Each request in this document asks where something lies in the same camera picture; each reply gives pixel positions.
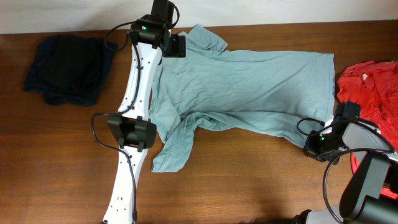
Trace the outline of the light blue t-shirt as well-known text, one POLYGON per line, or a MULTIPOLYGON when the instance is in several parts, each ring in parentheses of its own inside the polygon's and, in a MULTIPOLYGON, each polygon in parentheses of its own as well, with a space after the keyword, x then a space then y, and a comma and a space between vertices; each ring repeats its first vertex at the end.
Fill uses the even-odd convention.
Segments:
POLYGON ((153 172, 184 167, 196 128, 246 129, 303 147, 306 134, 333 114, 333 54, 229 51, 201 25, 185 38, 186 56, 164 58, 154 75, 150 119, 164 147, 153 172))

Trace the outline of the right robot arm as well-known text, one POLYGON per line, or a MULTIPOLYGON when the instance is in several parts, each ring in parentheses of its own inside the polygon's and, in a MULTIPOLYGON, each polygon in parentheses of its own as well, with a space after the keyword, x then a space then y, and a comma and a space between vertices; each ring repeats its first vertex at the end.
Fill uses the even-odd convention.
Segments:
POLYGON ((340 103, 331 119, 321 122, 323 129, 307 134, 304 153, 328 164, 322 180, 326 208, 306 210, 294 223, 397 223, 397 200, 382 194, 384 188, 397 193, 397 152, 376 123, 360 118, 360 111, 356 103, 340 103), (339 205, 331 206, 328 174, 344 155, 354 156, 359 164, 339 205))

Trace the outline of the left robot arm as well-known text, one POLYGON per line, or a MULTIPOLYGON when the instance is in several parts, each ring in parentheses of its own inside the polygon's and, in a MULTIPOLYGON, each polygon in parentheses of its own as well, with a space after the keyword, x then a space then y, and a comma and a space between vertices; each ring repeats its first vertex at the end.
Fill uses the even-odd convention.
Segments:
POLYGON ((128 22, 131 69, 117 113, 108 113, 108 126, 117 142, 118 169, 103 223, 137 223, 137 185, 157 128, 149 121, 149 105, 156 68, 163 58, 184 58, 185 37, 172 34, 180 13, 168 0, 154 1, 150 14, 128 22))

